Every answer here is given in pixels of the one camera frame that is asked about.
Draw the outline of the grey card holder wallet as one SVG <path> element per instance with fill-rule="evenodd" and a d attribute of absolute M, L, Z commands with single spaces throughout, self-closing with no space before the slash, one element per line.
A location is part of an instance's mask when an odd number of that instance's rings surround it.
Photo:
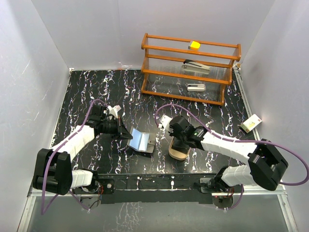
<path fill-rule="evenodd" d="M 155 148 L 155 133 L 141 132 L 131 127 L 130 134 L 132 139 L 128 140 L 127 145 L 138 152 L 153 153 Z"/>

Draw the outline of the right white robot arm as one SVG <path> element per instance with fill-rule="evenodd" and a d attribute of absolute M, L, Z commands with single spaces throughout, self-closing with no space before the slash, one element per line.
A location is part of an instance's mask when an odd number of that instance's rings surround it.
<path fill-rule="evenodd" d="M 213 187 L 225 192 L 235 185 L 259 185 L 274 191 L 287 170 L 288 162 L 269 141 L 249 142 L 223 136 L 203 126 L 194 127 L 183 116 L 163 116 L 162 126 L 176 139 L 177 146 L 213 151 L 242 162 L 223 167 L 213 179 Z"/>

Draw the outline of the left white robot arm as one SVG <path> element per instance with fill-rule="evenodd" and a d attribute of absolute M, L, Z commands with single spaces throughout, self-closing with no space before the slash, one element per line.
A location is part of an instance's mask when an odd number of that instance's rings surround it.
<path fill-rule="evenodd" d="M 94 105 L 84 124 L 78 125 L 61 143 L 50 149 L 41 149 L 37 154 L 33 188 L 58 195 L 65 195 L 75 188 L 96 192 L 100 186 L 97 174 L 87 169 L 73 170 L 71 162 L 89 142 L 101 134 L 109 134 L 115 140 L 133 138 L 118 115 L 120 109 L 119 105 Z"/>

